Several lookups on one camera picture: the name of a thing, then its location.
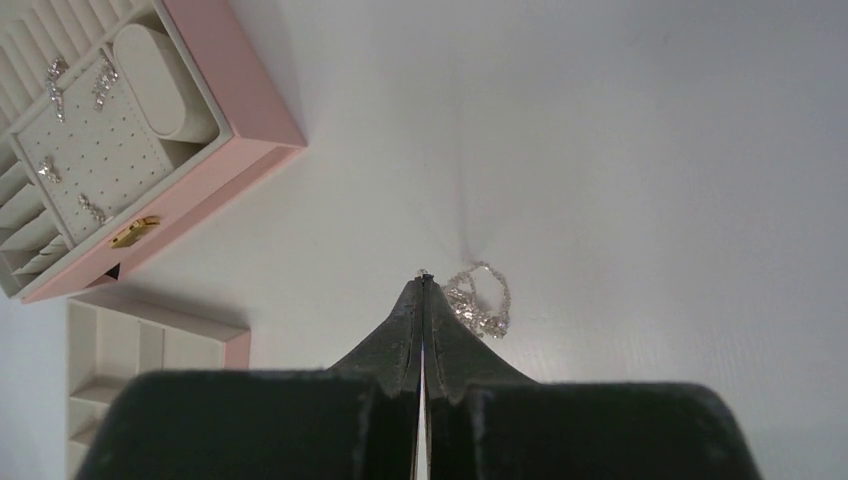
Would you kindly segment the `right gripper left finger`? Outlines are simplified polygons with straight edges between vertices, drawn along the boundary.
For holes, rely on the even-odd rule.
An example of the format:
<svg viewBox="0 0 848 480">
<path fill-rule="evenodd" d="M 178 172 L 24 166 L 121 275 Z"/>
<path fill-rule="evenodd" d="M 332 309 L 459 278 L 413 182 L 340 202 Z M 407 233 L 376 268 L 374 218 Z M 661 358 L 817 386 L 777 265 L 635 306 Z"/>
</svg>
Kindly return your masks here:
<svg viewBox="0 0 848 480">
<path fill-rule="evenodd" d="M 423 286 L 422 277 L 410 280 L 388 317 L 328 371 L 365 375 L 375 380 L 388 397 L 418 393 Z"/>
</svg>

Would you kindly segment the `beige six-compartment tray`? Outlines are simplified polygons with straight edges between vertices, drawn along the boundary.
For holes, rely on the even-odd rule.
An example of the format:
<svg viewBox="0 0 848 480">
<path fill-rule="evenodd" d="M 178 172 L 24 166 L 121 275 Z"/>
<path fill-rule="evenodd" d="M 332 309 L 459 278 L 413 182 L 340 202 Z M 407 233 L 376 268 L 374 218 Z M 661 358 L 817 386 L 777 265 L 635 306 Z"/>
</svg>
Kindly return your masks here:
<svg viewBox="0 0 848 480">
<path fill-rule="evenodd" d="M 113 401 L 158 370 L 244 370 L 246 328 L 105 293 L 67 299 L 66 477 L 72 479 Z"/>
</svg>

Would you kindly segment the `small crystal earring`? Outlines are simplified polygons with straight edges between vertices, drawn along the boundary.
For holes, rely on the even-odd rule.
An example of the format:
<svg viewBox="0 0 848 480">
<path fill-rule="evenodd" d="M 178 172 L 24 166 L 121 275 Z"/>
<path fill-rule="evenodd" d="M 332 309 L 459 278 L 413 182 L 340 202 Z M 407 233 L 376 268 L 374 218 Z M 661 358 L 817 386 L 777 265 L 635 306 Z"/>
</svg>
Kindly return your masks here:
<svg viewBox="0 0 848 480">
<path fill-rule="evenodd" d="M 62 178 L 59 172 L 55 169 L 50 157 L 45 157 L 38 163 L 36 173 L 52 184 L 60 184 L 62 182 Z"/>
</svg>

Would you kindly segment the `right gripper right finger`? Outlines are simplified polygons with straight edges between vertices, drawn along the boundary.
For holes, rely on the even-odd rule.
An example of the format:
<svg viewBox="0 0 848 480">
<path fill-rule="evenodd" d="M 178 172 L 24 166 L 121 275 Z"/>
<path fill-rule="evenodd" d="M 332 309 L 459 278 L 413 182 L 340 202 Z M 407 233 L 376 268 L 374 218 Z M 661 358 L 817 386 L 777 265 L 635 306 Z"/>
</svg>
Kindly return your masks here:
<svg viewBox="0 0 848 480">
<path fill-rule="evenodd" d="M 534 385 L 454 315 L 433 276 L 422 276 L 423 375 L 429 398 L 462 398 L 473 386 Z"/>
</svg>

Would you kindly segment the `pink jewelry box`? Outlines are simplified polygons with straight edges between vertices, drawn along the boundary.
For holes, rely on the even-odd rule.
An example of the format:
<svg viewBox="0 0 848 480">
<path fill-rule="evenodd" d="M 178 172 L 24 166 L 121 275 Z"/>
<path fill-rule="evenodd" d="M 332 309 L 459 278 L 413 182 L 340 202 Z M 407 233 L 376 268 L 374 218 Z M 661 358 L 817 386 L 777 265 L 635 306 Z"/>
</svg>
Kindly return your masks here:
<svg viewBox="0 0 848 480">
<path fill-rule="evenodd" d="M 305 145 L 226 1 L 3 7 L 2 293 L 115 282 Z"/>
</svg>

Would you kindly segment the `small silver earring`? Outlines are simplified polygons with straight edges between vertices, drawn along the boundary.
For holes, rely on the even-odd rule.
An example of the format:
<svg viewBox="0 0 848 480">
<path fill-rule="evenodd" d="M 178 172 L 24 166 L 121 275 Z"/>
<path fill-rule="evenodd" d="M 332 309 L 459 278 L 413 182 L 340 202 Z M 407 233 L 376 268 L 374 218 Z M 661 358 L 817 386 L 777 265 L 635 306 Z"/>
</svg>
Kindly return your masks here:
<svg viewBox="0 0 848 480">
<path fill-rule="evenodd" d="M 85 194 L 80 193 L 77 202 L 79 207 L 87 212 L 99 225 L 104 225 L 109 220 L 104 211 L 95 205 Z"/>
</svg>

